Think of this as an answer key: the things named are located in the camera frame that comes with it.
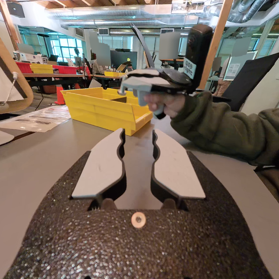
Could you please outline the long wooden work table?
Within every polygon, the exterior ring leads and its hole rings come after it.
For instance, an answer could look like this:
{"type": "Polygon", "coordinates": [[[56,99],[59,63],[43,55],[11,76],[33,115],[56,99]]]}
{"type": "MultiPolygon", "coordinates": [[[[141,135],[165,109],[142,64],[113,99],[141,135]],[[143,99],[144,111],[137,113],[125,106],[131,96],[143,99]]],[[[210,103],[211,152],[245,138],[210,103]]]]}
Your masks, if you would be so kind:
{"type": "Polygon", "coordinates": [[[31,87],[48,85],[75,85],[84,78],[80,74],[34,74],[23,73],[23,76],[31,87]]]}

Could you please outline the orange traffic cone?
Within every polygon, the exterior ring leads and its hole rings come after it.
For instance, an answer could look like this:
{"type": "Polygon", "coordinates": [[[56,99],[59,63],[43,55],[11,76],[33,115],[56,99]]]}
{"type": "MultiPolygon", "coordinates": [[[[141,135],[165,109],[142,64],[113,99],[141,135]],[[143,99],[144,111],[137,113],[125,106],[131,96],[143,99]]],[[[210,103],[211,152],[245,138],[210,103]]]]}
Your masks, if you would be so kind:
{"type": "Polygon", "coordinates": [[[56,85],[57,101],[54,103],[57,105],[65,105],[65,100],[63,94],[61,93],[63,90],[62,85],[56,85]]]}

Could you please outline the person's right hand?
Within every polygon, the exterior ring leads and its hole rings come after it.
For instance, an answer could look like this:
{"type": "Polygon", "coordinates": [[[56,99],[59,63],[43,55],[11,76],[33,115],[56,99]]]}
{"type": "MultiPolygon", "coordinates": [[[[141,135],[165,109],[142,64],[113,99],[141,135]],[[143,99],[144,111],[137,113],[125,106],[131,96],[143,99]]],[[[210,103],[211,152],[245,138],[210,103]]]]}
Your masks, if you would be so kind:
{"type": "Polygon", "coordinates": [[[171,118],[184,107],[186,96],[184,94],[167,94],[167,93],[151,93],[144,96],[144,101],[147,103],[149,110],[158,118],[162,113],[171,118]]]}

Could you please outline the wooden post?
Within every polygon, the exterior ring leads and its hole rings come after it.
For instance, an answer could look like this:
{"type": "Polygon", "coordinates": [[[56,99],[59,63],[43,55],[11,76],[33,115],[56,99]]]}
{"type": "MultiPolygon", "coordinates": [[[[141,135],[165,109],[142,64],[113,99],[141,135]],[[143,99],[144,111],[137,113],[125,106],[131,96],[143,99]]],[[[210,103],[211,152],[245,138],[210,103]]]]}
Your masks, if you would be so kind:
{"type": "Polygon", "coordinates": [[[211,67],[212,67],[222,34],[223,34],[223,30],[225,28],[225,24],[227,22],[228,15],[231,10],[232,3],[233,3],[233,0],[225,0],[222,4],[220,14],[218,17],[218,22],[217,22],[216,28],[214,30],[214,33],[213,33],[211,45],[208,50],[203,74],[202,74],[198,89],[202,89],[202,90],[205,89],[205,86],[206,86],[206,83],[207,83],[207,80],[208,80],[208,77],[209,77],[209,74],[211,71],[211,67]]]}

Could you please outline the black wall speaker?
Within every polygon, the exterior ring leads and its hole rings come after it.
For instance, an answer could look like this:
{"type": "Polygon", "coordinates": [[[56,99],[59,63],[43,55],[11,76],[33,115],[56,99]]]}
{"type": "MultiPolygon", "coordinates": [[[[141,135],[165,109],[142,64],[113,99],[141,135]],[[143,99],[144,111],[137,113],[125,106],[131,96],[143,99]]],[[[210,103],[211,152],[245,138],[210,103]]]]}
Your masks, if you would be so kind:
{"type": "Polygon", "coordinates": [[[25,18],[23,6],[17,2],[6,2],[10,15],[18,18],[25,18]]]}

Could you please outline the grey notice board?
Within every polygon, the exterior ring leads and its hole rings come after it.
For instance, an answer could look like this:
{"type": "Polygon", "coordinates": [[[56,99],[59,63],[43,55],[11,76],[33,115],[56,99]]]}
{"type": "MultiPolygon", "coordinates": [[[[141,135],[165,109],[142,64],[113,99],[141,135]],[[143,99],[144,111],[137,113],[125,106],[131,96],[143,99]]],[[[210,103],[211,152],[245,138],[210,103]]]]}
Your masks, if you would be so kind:
{"type": "Polygon", "coordinates": [[[233,81],[244,66],[245,62],[255,59],[257,52],[258,50],[247,51],[247,53],[242,56],[230,56],[223,76],[223,80],[233,81]]]}

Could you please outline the white stand base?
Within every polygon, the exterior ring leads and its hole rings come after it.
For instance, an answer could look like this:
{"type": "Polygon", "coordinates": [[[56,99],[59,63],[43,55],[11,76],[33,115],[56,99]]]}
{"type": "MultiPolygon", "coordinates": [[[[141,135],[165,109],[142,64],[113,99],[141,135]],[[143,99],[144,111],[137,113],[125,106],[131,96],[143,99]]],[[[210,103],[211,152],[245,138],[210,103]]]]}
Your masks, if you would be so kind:
{"type": "Polygon", "coordinates": [[[14,139],[14,135],[0,131],[0,145],[4,145],[14,139]]]}

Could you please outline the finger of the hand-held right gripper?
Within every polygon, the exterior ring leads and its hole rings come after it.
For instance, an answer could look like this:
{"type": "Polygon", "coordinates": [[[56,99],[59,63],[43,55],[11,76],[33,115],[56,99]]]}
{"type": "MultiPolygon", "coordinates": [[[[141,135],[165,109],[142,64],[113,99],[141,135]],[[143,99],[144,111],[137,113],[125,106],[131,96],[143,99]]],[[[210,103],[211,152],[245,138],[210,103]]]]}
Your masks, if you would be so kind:
{"type": "Polygon", "coordinates": [[[133,90],[133,94],[138,98],[139,106],[146,106],[147,103],[144,100],[144,96],[150,94],[153,91],[164,91],[164,89],[153,89],[155,86],[169,86],[170,83],[162,78],[153,77],[122,77],[120,88],[129,88],[133,90]]]}
{"type": "Polygon", "coordinates": [[[129,77],[161,78],[162,75],[160,75],[160,72],[157,69],[136,69],[126,74],[126,78],[129,77]]]}

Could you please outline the person's right forearm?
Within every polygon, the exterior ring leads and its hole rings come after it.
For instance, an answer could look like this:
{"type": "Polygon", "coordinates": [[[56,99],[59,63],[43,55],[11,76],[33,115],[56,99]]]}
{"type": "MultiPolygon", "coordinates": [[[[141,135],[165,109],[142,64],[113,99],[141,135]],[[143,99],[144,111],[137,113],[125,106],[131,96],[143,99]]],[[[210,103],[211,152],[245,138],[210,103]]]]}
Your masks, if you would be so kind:
{"type": "Polygon", "coordinates": [[[185,104],[170,122],[172,128],[197,147],[242,159],[253,166],[279,163],[279,110],[259,114],[234,112],[227,103],[214,103],[203,91],[185,96],[185,104]]]}

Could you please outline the short red storage bin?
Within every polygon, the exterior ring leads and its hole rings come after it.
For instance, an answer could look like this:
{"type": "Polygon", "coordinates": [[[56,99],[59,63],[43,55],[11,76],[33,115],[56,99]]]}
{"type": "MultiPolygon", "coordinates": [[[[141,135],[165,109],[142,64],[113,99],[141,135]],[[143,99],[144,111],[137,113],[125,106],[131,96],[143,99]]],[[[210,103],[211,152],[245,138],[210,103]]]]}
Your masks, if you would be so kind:
{"type": "Polygon", "coordinates": [[[20,71],[22,73],[24,73],[24,74],[25,73],[27,73],[27,74],[32,74],[33,73],[32,69],[30,67],[30,65],[31,65],[30,63],[16,61],[16,64],[17,64],[18,68],[20,69],[20,71]]]}

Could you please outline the long red storage bin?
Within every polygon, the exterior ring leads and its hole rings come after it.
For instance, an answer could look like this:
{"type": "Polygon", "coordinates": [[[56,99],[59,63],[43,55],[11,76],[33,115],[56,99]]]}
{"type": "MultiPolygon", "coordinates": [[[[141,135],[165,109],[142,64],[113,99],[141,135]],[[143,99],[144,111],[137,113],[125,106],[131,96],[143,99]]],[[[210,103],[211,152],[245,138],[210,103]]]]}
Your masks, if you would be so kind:
{"type": "Polygon", "coordinates": [[[54,74],[77,74],[77,68],[71,66],[52,65],[54,74]]]}

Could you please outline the yellow plastic bin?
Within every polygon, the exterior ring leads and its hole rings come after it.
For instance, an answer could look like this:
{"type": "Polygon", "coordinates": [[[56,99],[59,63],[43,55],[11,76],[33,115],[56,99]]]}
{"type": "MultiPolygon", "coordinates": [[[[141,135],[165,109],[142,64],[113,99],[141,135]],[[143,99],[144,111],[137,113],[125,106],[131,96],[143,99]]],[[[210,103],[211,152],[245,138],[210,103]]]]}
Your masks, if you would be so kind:
{"type": "Polygon", "coordinates": [[[61,93],[73,120],[110,131],[123,128],[128,136],[135,134],[153,118],[148,106],[139,106],[138,98],[131,91],[121,96],[117,89],[99,87],[63,90],[61,93]],[[127,97],[127,103],[111,101],[120,97],[127,97]]]}

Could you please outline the wooden document holder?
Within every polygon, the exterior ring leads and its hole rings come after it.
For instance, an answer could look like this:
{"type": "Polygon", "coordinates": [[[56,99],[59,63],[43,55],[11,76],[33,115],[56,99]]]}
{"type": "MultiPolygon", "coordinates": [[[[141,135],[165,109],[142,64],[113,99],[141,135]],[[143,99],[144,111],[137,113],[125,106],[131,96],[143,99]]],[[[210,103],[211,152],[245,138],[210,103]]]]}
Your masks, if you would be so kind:
{"type": "Polygon", "coordinates": [[[24,98],[23,100],[11,101],[1,105],[0,114],[12,113],[27,108],[33,101],[32,88],[23,76],[23,73],[18,68],[16,62],[13,60],[2,40],[0,40],[0,67],[10,80],[12,80],[12,72],[18,73],[15,87],[16,89],[19,89],[19,92],[24,98]]]}

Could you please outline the black office chair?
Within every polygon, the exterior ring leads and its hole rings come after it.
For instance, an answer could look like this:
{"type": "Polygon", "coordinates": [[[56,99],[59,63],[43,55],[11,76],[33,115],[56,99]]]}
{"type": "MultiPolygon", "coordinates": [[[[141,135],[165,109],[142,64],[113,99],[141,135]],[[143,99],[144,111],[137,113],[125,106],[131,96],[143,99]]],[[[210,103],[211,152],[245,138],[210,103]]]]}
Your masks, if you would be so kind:
{"type": "Polygon", "coordinates": [[[246,114],[259,113],[266,109],[278,109],[278,53],[248,60],[234,78],[224,95],[230,101],[216,102],[212,105],[226,106],[233,113],[239,112],[244,105],[246,114]]]}

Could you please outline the small yellow storage bin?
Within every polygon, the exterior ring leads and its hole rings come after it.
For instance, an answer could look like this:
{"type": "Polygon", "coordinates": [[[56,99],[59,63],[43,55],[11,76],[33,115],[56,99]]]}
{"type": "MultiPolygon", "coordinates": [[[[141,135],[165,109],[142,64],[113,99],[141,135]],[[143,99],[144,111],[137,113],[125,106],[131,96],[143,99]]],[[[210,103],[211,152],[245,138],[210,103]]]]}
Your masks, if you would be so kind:
{"type": "Polygon", "coordinates": [[[46,64],[30,64],[30,69],[34,74],[53,74],[53,66],[46,64]]]}

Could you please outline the laminated printed sheet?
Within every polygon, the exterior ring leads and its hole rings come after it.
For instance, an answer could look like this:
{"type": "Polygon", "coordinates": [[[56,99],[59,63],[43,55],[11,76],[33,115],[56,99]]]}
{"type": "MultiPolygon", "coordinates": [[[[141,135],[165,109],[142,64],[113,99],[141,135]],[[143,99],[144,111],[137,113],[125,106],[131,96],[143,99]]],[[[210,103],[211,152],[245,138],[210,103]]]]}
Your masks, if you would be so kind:
{"type": "Polygon", "coordinates": [[[68,107],[51,106],[1,121],[0,128],[30,132],[47,132],[71,118],[68,107]]]}

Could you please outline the grey desk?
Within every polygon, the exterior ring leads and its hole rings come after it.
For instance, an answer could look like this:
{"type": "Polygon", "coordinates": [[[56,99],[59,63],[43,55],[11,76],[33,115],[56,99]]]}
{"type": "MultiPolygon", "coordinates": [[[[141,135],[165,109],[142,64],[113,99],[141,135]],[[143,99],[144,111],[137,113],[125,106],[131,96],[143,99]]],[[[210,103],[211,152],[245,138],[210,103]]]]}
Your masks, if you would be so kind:
{"type": "MultiPolygon", "coordinates": [[[[152,119],[126,137],[127,189],[116,200],[119,209],[159,209],[151,194],[152,130],[159,129],[191,151],[226,187],[241,209],[263,262],[278,278],[278,202],[254,172],[254,166],[208,153],[181,137],[169,117],[152,119]]],[[[11,266],[29,222],[54,183],[111,131],[68,120],[45,133],[1,129],[16,140],[1,146],[1,278],[11,266]]]]}

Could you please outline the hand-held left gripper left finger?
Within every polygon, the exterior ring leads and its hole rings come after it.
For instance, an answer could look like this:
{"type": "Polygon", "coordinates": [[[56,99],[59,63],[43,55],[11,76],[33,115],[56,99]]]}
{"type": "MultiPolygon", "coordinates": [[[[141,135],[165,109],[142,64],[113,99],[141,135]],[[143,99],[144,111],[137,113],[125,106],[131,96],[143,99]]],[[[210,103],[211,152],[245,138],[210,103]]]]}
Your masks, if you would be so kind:
{"type": "Polygon", "coordinates": [[[92,199],[101,204],[113,201],[127,189],[123,157],[125,129],[119,128],[98,142],[91,150],[71,194],[73,199],[92,199]]]}

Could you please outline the black display screen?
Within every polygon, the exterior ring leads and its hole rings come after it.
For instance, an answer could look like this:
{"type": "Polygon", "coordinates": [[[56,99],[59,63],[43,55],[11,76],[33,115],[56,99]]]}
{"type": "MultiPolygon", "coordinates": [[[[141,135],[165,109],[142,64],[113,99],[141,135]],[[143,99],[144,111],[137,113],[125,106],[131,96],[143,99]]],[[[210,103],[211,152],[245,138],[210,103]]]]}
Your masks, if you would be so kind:
{"type": "Polygon", "coordinates": [[[137,68],[137,55],[136,51],[129,51],[129,52],[121,52],[116,50],[110,50],[110,58],[111,64],[118,68],[121,64],[128,61],[130,59],[130,63],[133,69],[137,68]]]}

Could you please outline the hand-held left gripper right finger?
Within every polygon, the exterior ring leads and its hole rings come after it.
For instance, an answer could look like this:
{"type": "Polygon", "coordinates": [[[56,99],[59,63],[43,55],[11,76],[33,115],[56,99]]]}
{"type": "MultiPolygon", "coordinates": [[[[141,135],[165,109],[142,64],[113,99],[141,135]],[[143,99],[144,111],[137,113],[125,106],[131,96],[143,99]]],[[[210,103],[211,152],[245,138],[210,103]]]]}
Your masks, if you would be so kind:
{"type": "Polygon", "coordinates": [[[204,200],[205,192],[186,149],[159,129],[152,131],[153,158],[151,192],[160,202],[172,199],[204,200]]]}

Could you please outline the person's dark olive clothing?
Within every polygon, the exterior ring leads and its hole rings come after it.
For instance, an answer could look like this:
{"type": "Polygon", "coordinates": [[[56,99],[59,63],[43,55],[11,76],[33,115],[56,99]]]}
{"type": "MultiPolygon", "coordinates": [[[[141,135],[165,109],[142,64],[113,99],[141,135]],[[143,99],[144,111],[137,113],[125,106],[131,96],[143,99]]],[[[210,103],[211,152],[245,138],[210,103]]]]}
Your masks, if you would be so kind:
{"type": "Polygon", "coordinates": [[[257,167],[254,172],[270,191],[273,197],[279,202],[279,168],[271,167],[257,167]]]}

